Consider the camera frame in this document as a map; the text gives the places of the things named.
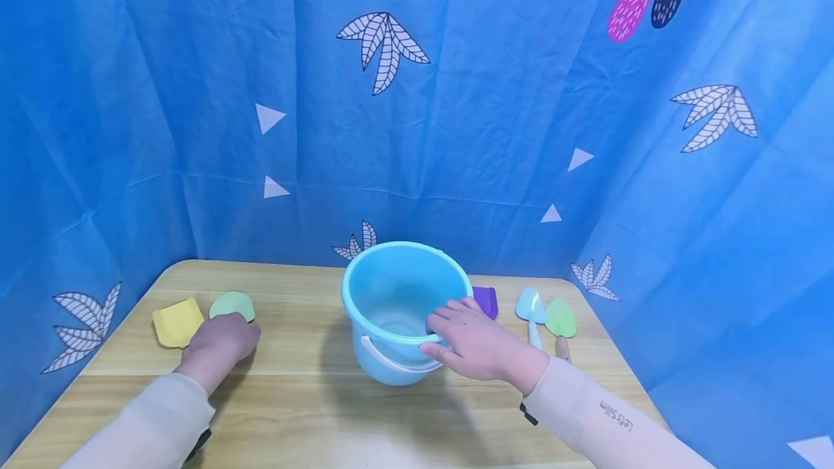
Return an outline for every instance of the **wooden table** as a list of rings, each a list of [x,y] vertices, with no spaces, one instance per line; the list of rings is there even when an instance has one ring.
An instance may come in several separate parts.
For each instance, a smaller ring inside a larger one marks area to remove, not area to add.
[[[341,269],[306,266],[172,266],[6,469],[59,467],[154,377],[177,365],[179,350],[155,340],[151,311],[195,297],[207,315],[227,290],[251,295],[263,336],[252,365],[232,374],[212,397],[218,408],[214,436],[188,469],[591,469],[543,427],[528,424],[518,410],[520,395],[503,383],[468,381],[448,370],[405,388],[370,380],[353,359],[341,276]],[[499,322],[522,337],[526,323],[514,315],[522,287],[536,287],[545,303],[564,298],[578,322],[570,340],[574,363],[660,420],[591,308],[567,282],[472,276],[472,283],[498,290]],[[553,353],[554,337],[543,326],[539,330]]]

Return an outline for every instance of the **blue fabric backdrop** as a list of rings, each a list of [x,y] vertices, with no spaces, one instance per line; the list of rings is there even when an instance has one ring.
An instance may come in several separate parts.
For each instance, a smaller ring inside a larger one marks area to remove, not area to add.
[[[572,279],[719,468],[834,467],[834,0],[0,4],[0,460],[167,266],[365,226]]]

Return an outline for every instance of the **light blue spoon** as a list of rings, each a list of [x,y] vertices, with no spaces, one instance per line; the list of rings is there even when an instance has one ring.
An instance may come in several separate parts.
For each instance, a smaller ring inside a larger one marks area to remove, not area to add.
[[[544,324],[547,321],[547,314],[544,312],[542,299],[534,288],[527,287],[521,290],[518,304],[515,305],[515,314],[527,321],[527,342],[541,349],[542,338],[539,337],[537,324]]]

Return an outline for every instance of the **plastic bucket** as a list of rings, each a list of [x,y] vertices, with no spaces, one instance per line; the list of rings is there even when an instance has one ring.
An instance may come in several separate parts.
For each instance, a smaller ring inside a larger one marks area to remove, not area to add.
[[[342,304],[353,325],[353,352],[362,369],[388,386],[407,386],[440,363],[419,352],[426,318],[449,299],[472,297],[466,273],[430,246],[390,242],[357,255],[342,278]]]

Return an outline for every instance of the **leaf print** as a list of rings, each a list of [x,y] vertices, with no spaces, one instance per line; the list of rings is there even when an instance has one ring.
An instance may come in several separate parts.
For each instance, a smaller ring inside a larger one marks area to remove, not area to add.
[[[759,130],[756,128],[756,120],[753,119],[753,113],[750,112],[747,101],[737,87],[733,91],[732,99],[728,99],[728,103],[728,118],[732,127],[750,138],[758,138]]]
[[[675,103],[689,103],[691,106],[697,106],[703,97],[724,87],[732,89],[734,85],[705,85],[704,87],[696,87],[695,89],[687,90],[685,93],[681,93],[678,96],[674,96],[671,101]]]
[[[580,281],[582,281],[583,287],[591,286],[591,282],[594,279],[594,260],[591,259],[588,261],[588,264],[585,265],[585,268],[582,269],[582,277]]]
[[[732,85],[713,85],[708,88],[699,87],[698,90],[708,91],[704,93],[700,99],[692,102],[695,103],[695,106],[692,107],[692,111],[690,111],[689,116],[686,117],[686,122],[683,124],[684,129],[690,127],[693,123],[698,122],[698,120],[707,116],[709,113],[712,113],[715,109],[718,109],[718,106],[724,103],[725,100],[728,100],[728,97],[735,90],[735,87]]]
[[[364,14],[342,28],[337,38],[362,40],[362,69],[366,69],[379,46],[382,51],[374,76],[373,95],[388,89],[400,68],[400,55],[412,62],[428,64],[429,58],[408,31],[390,13]]]
[[[356,240],[356,236],[353,234],[350,235],[350,244],[347,245],[347,249],[350,250],[350,254],[353,257],[360,255],[360,252],[362,251],[362,249],[360,248],[360,244],[358,244]]]
[[[92,297],[83,293],[68,292],[55,295],[54,299],[78,321],[82,321],[92,330],[97,329],[102,317],[102,308]]]
[[[654,0],[652,4],[652,27],[662,29],[677,13],[683,0]]]
[[[96,332],[103,339],[110,329],[110,321],[113,321],[113,313],[116,310],[116,302],[119,300],[119,293],[122,291],[122,283],[116,284],[104,301],[101,320],[98,323]]]
[[[368,68],[371,59],[374,58],[379,42],[388,34],[388,15],[378,14],[370,20],[364,35],[362,35],[362,70]]]
[[[741,134],[749,138],[758,138],[756,120],[753,119],[750,107],[747,106],[747,100],[735,85],[696,87],[673,97],[671,101],[694,106],[689,116],[686,117],[684,129],[708,116],[713,109],[715,110],[712,119],[698,131],[695,138],[692,138],[681,152],[693,152],[713,144],[730,127],[730,124]]]
[[[331,246],[331,249],[333,249],[333,251],[336,252],[336,254],[341,255],[348,261],[353,259],[353,255],[350,253],[350,250],[344,248],[344,246]]]
[[[594,277],[594,281],[592,283],[593,287],[601,287],[603,284],[608,282],[608,279],[611,277],[611,255],[605,254],[605,259],[602,260],[602,265],[599,266],[599,271],[597,272],[597,276]]]
[[[57,336],[64,341],[67,348],[76,352],[89,352],[102,343],[102,337],[93,330],[78,330],[77,328],[66,328],[55,326]]]
[[[692,138],[686,147],[681,152],[700,151],[703,147],[712,145],[720,138],[724,131],[729,127],[730,119],[728,117],[728,104],[722,103],[718,111],[713,114],[712,118],[704,125],[695,138]]]
[[[606,287],[591,287],[588,288],[588,292],[594,295],[599,295],[599,297],[602,297],[603,299],[620,300],[619,297],[616,297],[616,295],[614,295],[614,292],[611,292],[611,290],[609,290]]]
[[[570,263],[570,270],[574,272],[576,278],[582,282],[582,269],[576,263]]]
[[[379,67],[376,70],[376,82],[374,83],[374,96],[388,89],[397,69],[400,67],[400,52],[395,51],[390,32],[385,33],[385,40],[382,43],[382,54],[379,56]]]
[[[608,17],[608,38],[616,43],[627,41],[643,20],[649,0],[619,0]]]
[[[90,352],[92,352],[92,350],[89,350],[89,352],[76,352],[76,350],[65,350],[64,353],[62,353],[61,355],[57,355],[57,358],[51,361],[51,364],[47,367],[47,369],[41,371],[41,375],[46,375],[47,373],[58,371],[72,364],[76,364],[79,360],[89,355]]]
[[[362,39],[362,35],[371,19],[380,15],[381,13],[363,14],[361,17],[353,19],[349,24],[342,27],[342,30],[336,34],[336,38],[343,41],[358,41]]]
[[[362,221],[362,248],[368,250],[376,246],[376,231],[367,221]]]
[[[394,34],[394,47],[396,50],[412,62],[428,64],[429,58],[426,56],[426,53],[411,38],[411,35],[408,35],[408,31],[391,15],[388,15],[388,23],[391,32]]]

